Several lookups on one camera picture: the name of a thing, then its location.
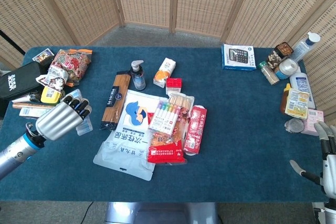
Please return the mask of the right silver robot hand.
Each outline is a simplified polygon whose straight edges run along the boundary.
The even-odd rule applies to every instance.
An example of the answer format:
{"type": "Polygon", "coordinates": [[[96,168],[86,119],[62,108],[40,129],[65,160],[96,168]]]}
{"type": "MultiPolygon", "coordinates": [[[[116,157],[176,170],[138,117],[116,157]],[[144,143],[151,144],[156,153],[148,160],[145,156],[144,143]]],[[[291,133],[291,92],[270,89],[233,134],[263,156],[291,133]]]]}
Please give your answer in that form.
{"type": "Polygon", "coordinates": [[[314,128],[318,132],[321,144],[322,176],[304,170],[294,160],[290,160],[289,163],[297,174],[321,186],[328,198],[335,199],[335,126],[318,121],[314,128]]]}

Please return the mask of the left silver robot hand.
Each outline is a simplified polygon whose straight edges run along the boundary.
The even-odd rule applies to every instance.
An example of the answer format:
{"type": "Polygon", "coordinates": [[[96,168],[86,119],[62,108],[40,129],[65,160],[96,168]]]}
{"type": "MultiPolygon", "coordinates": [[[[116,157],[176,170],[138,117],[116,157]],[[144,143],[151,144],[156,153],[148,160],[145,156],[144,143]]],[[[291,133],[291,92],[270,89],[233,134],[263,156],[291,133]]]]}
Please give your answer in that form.
{"type": "Polygon", "coordinates": [[[82,124],[91,112],[88,99],[67,95],[36,121],[35,128],[46,140],[55,141],[82,124]]]}

